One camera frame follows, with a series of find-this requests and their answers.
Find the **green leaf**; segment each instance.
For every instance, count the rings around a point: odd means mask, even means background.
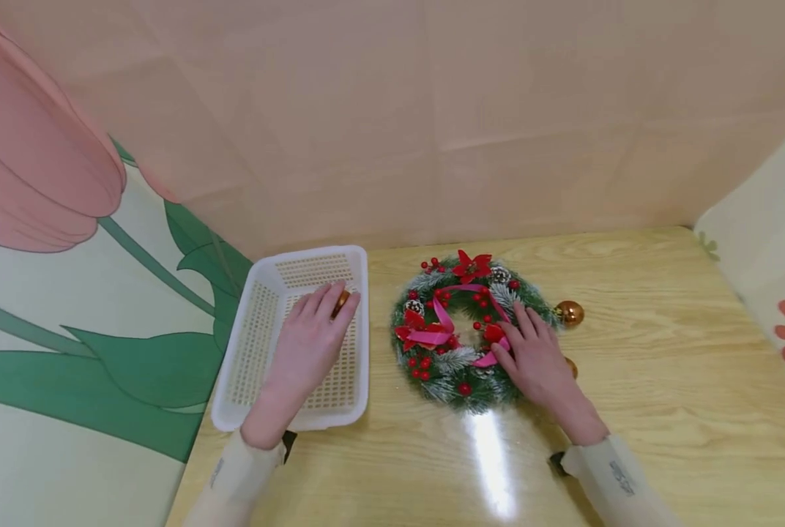
[[[226,354],[226,346],[231,336],[231,327],[237,314],[238,301],[232,295],[211,284],[214,291],[214,341],[221,355]]]
[[[187,461],[202,421],[145,405],[116,387],[96,359],[0,351],[0,404],[139,444]]]
[[[197,271],[224,293],[239,298],[250,267],[252,262],[246,256],[220,240],[219,245],[203,245],[189,252],[177,269]]]
[[[214,243],[208,226],[200,222],[197,216],[193,216],[184,206],[165,200],[164,211],[167,215],[170,235],[183,255],[205,244]]]
[[[198,405],[183,406],[182,408],[163,408],[161,410],[171,411],[173,413],[198,413],[202,415],[205,413],[205,408],[208,403],[199,403]]]
[[[135,399],[165,408],[208,401],[222,360],[210,334],[139,339],[63,327],[92,349],[117,386]]]
[[[138,166],[138,163],[134,160],[134,157],[132,157],[132,155],[124,148],[124,145],[117,143],[116,139],[112,138],[110,135],[108,137],[111,138],[111,143],[114,143],[114,148],[117,149],[117,155],[120,156],[120,160],[122,162],[125,162],[126,165],[131,165],[134,167]]]

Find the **finger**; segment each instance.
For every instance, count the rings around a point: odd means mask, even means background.
[[[322,297],[319,303],[319,310],[316,311],[316,317],[320,320],[327,321],[331,319],[331,314],[335,312],[339,295],[345,289],[345,280],[339,280],[331,285],[331,289]]]
[[[550,324],[548,324],[548,337],[550,337],[553,344],[559,345],[559,337],[557,337],[556,330]]]
[[[289,315],[287,315],[287,320],[285,322],[292,322],[299,318],[299,315],[302,315],[302,310],[305,309],[305,304],[308,303],[309,298],[310,294],[306,294],[300,298],[296,304],[293,304],[293,309],[289,311]]]
[[[341,311],[337,314],[337,318],[331,323],[332,328],[335,330],[339,339],[345,337],[345,332],[349,329],[349,324],[354,318],[354,313],[357,312],[357,306],[360,304],[360,293],[352,293],[349,299],[341,307]]]
[[[498,359],[498,364],[501,365],[504,370],[507,371],[507,375],[513,379],[515,382],[516,373],[518,373],[518,367],[516,367],[516,360],[513,356],[510,355],[510,352],[504,349],[503,345],[500,344],[493,344],[492,345],[492,353],[496,355],[496,359]]]
[[[305,306],[302,309],[302,317],[314,317],[316,311],[319,309],[319,303],[322,301],[322,297],[328,292],[328,289],[331,289],[330,283],[325,283],[320,286],[319,289],[316,289],[305,302]]]
[[[533,323],[530,321],[530,317],[527,316],[527,313],[524,312],[524,306],[521,305],[521,302],[517,300],[513,302],[513,311],[516,312],[516,320],[518,321],[518,327],[519,329],[521,329],[521,334],[524,335],[524,338],[536,339],[537,338],[536,328],[533,327]]]
[[[527,318],[530,318],[530,321],[533,323],[533,327],[536,328],[536,334],[539,335],[541,339],[548,339],[548,323],[542,320],[542,317],[533,310],[532,307],[527,308]]]
[[[518,331],[518,328],[515,327],[513,324],[504,321],[498,321],[498,326],[500,329],[504,329],[504,334],[507,335],[507,340],[510,341],[510,345],[513,349],[519,349],[521,344],[524,344],[524,337],[521,336],[521,333]]]

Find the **pink ribbon bow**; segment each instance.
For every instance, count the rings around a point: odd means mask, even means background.
[[[482,286],[479,285],[463,285],[463,286],[449,286],[447,288],[440,289],[440,293],[444,291],[450,291],[453,289],[458,289],[460,291],[480,291]],[[500,318],[503,318],[504,322],[510,322],[510,317],[507,316],[507,313],[504,312],[502,307],[497,303],[497,301],[492,296],[491,292],[486,293],[488,295],[489,301],[492,303],[492,307],[496,309]],[[421,331],[410,331],[407,335],[407,340],[411,340],[414,343],[419,343],[425,345],[426,348],[433,349],[440,344],[445,344],[450,335],[454,334],[454,323],[450,320],[450,316],[448,316],[448,312],[444,310],[442,304],[440,302],[434,302],[434,311],[436,311],[436,317],[440,321],[440,325],[442,326],[442,331],[435,331],[435,332],[421,332]],[[505,350],[510,349],[510,342],[507,339],[507,335],[500,333],[500,339],[497,340],[497,343],[504,348]],[[492,339],[498,337],[498,334],[494,329],[492,329],[492,325],[487,326],[487,332],[485,333],[485,337],[490,337]],[[489,351],[486,355],[480,357],[480,359],[472,362],[472,366],[475,367],[489,367],[498,364],[498,359]]]

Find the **pink ribbon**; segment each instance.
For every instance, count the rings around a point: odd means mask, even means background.
[[[483,286],[479,285],[463,285],[463,286],[448,286],[447,288],[439,289],[440,293],[444,291],[458,289],[460,291],[474,291],[480,292]],[[500,318],[504,319],[504,322],[510,323],[510,317],[507,316],[507,313],[504,312],[502,307],[498,304],[498,302],[492,296],[491,291],[487,289],[486,294],[488,295],[489,301],[492,303],[492,307],[496,309]],[[434,311],[436,311],[436,317],[440,321],[440,325],[444,329],[443,332],[410,332],[408,339],[414,340],[416,343],[420,344],[427,344],[427,345],[441,345],[445,344],[450,335],[454,334],[454,323],[450,320],[450,316],[448,316],[448,312],[444,310],[442,303],[440,300],[434,300]],[[507,337],[503,337],[498,344],[504,348],[505,350],[510,349],[510,342],[507,340]],[[489,367],[498,364],[498,359],[489,351],[486,355],[480,357],[480,359],[472,362],[472,366],[475,367]]]

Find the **pink backdrop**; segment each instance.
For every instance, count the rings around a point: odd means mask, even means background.
[[[785,139],[785,1],[0,0],[249,256],[692,223]]]

